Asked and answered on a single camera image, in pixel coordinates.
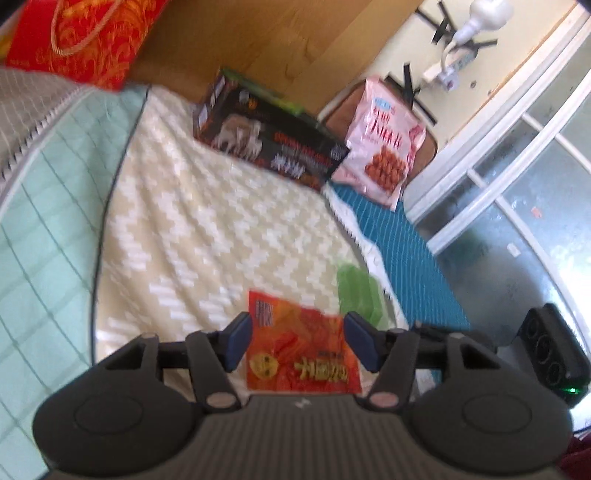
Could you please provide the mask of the pink fried twist snack bag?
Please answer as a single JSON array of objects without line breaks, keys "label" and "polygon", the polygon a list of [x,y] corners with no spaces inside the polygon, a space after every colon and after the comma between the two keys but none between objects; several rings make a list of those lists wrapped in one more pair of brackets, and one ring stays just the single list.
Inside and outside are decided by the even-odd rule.
[{"label": "pink fried twist snack bag", "polygon": [[407,104],[382,79],[369,77],[346,129],[349,154],[332,182],[394,211],[426,138],[425,124]]}]

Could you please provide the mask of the black open storage box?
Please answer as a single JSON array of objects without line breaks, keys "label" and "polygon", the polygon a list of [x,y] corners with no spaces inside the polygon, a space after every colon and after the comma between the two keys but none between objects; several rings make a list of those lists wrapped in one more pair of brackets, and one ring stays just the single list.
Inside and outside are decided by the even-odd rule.
[{"label": "black open storage box", "polygon": [[193,137],[317,191],[349,155],[346,143],[303,107],[228,68],[194,111]]}]

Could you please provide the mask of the white window frame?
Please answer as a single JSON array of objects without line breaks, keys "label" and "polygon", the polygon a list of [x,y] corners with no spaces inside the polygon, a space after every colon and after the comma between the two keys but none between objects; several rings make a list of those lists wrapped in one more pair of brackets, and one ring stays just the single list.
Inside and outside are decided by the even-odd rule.
[{"label": "white window frame", "polygon": [[487,103],[484,122],[473,120],[437,158],[450,167],[429,167],[411,193],[407,216],[427,219],[462,183],[478,192],[473,200],[436,229],[427,245],[444,252],[490,206],[498,208],[543,262],[557,244],[543,201],[557,204],[566,192],[561,179],[579,180],[590,172],[590,150],[569,138],[575,127],[590,125],[590,14],[575,7],[535,54]]}]

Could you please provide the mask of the blue mesh mat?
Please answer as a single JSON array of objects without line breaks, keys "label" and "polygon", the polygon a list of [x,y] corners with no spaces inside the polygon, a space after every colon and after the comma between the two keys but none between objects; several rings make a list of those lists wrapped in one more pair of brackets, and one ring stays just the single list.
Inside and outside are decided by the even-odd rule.
[{"label": "blue mesh mat", "polygon": [[470,327],[438,262],[402,205],[389,210],[344,185],[325,185],[322,195],[394,306],[397,326],[408,329],[419,321],[452,330]]}]

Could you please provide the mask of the red biscuit gift box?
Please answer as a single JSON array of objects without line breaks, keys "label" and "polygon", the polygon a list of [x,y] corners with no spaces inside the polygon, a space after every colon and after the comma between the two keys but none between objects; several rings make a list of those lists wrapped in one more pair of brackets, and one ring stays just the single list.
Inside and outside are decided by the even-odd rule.
[{"label": "red biscuit gift box", "polygon": [[5,65],[118,91],[166,0],[28,1]]}]

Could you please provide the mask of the white power strip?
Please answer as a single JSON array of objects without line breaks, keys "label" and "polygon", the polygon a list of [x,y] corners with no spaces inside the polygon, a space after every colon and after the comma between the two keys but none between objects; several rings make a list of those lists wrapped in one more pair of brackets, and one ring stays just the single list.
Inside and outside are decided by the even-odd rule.
[{"label": "white power strip", "polygon": [[452,91],[460,84],[460,71],[472,63],[476,57],[477,53],[470,48],[455,49],[446,57],[445,67],[435,63],[422,73],[422,84]]}]

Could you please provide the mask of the white bulb lamp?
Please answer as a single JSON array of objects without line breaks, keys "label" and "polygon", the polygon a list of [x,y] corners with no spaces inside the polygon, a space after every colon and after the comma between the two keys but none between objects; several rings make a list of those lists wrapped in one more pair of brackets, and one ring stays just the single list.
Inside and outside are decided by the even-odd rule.
[{"label": "white bulb lamp", "polygon": [[513,5],[507,0],[475,0],[470,5],[469,19],[453,35],[453,43],[461,46],[483,31],[503,28],[514,14]]}]

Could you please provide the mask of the wooden headboard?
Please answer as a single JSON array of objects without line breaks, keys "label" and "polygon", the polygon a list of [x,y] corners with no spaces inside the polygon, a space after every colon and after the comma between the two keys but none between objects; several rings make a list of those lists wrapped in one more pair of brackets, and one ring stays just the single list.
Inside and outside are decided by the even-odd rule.
[{"label": "wooden headboard", "polygon": [[318,113],[356,82],[419,7],[382,1],[168,3],[128,78],[198,101],[228,67]]}]

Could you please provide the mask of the red spicy snack packet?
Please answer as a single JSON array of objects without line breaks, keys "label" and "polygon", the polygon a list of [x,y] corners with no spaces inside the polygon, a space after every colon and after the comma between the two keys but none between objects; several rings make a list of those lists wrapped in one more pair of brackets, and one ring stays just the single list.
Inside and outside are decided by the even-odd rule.
[{"label": "red spicy snack packet", "polygon": [[246,385],[263,392],[362,392],[359,361],[342,318],[263,292],[249,292],[252,341]]}]

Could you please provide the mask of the patterned bed sheet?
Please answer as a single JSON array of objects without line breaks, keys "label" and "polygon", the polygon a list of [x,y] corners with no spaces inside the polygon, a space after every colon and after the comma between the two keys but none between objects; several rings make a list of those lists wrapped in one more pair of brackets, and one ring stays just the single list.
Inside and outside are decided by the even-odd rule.
[{"label": "patterned bed sheet", "polygon": [[37,407],[129,340],[225,327],[252,290],[328,314],[373,267],[320,193],[197,143],[192,106],[1,73],[1,475],[45,471]]}]

